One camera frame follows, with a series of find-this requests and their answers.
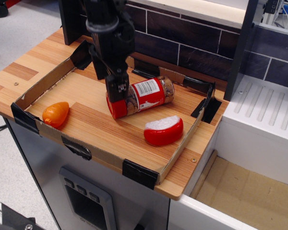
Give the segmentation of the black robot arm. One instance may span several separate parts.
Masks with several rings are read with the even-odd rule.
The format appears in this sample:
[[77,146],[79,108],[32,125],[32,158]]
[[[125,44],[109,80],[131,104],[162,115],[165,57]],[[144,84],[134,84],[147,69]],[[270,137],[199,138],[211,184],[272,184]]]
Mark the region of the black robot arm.
[[128,95],[127,57],[135,50],[135,28],[124,0],[84,0],[86,28],[93,44],[89,53],[99,80],[105,80],[110,102]]

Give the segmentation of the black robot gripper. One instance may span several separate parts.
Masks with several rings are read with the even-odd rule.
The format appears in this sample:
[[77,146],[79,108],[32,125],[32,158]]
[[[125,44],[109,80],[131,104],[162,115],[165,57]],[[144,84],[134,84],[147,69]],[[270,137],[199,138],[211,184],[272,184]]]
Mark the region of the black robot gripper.
[[108,24],[87,22],[94,45],[90,48],[98,80],[105,79],[111,103],[125,100],[129,90],[126,58],[135,49],[135,28],[130,16],[118,16]]

